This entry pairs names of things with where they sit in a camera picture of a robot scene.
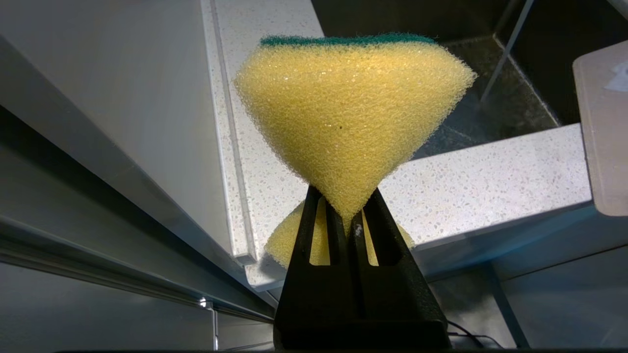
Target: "kitchen sink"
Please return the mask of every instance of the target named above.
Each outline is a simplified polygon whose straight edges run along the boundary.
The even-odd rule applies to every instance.
[[[628,40],[628,20],[604,0],[312,4],[325,36],[425,35],[478,74],[413,159],[580,122],[571,64],[581,55]],[[511,49],[501,60],[511,38]]]

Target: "stainless steel sink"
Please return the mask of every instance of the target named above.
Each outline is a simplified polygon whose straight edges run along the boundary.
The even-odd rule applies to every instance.
[[[326,36],[430,36],[478,73],[414,159],[579,122],[571,64],[628,40],[628,21],[604,0],[312,3]]]

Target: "countertop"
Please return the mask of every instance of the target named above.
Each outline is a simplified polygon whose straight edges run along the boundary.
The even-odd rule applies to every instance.
[[[232,255],[253,288],[276,288],[285,270],[263,247],[307,185],[273,155],[232,80],[262,36],[323,33],[308,0],[203,0],[202,11]],[[579,124],[413,160],[379,188],[420,248],[591,200]]]

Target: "black cable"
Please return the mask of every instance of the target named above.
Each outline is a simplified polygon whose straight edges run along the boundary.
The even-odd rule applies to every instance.
[[[489,339],[489,340],[493,341],[493,343],[495,343],[499,348],[505,349],[504,346],[500,345],[499,342],[496,339],[494,339],[493,337],[491,337],[491,336],[487,336],[487,335],[471,335],[471,336],[469,336],[467,334],[459,334],[458,332],[447,332],[447,334],[449,336],[457,336],[457,337],[469,337],[469,338],[471,338],[471,337],[475,337],[475,338],[480,337],[480,338],[484,338],[484,339]]]
[[[480,340],[479,340],[479,339],[477,339],[477,338],[475,337],[475,335],[474,335],[474,334],[472,334],[471,332],[467,331],[467,329],[465,329],[464,327],[460,326],[459,324],[457,324],[457,323],[455,323],[455,322],[453,322],[453,321],[449,321],[449,320],[447,320],[447,322],[448,322],[451,326],[454,326],[454,327],[456,327],[457,329],[461,330],[462,332],[466,333],[466,334],[467,334],[467,336],[468,336],[468,337],[469,337],[469,338],[473,341],[473,343],[475,343],[475,345],[476,345],[478,348],[484,348],[484,344],[482,344],[482,343],[480,342]]]

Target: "yellow sponge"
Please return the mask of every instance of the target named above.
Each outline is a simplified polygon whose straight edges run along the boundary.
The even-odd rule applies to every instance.
[[[292,250],[295,246],[296,233],[301,222],[301,214],[303,213],[303,202],[295,208],[289,216],[280,223],[274,230],[273,235],[268,239],[264,247],[275,261],[285,268],[290,264]],[[366,222],[364,214],[362,214],[362,223],[364,224],[364,238],[366,242],[366,251],[369,257],[369,264],[377,266],[377,256],[371,232]],[[414,246],[414,242],[410,235],[400,226],[397,225],[403,239],[409,248]],[[325,213],[325,199],[318,201],[316,222],[314,223],[314,234],[312,236],[312,247],[310,253],[310,263],[314,265],[329,265],[329,247],[327,241],[327,215]]]
[[[432,40],[268,37],[235,87],[274,152],[345,226],[452,111],[475,74]]]

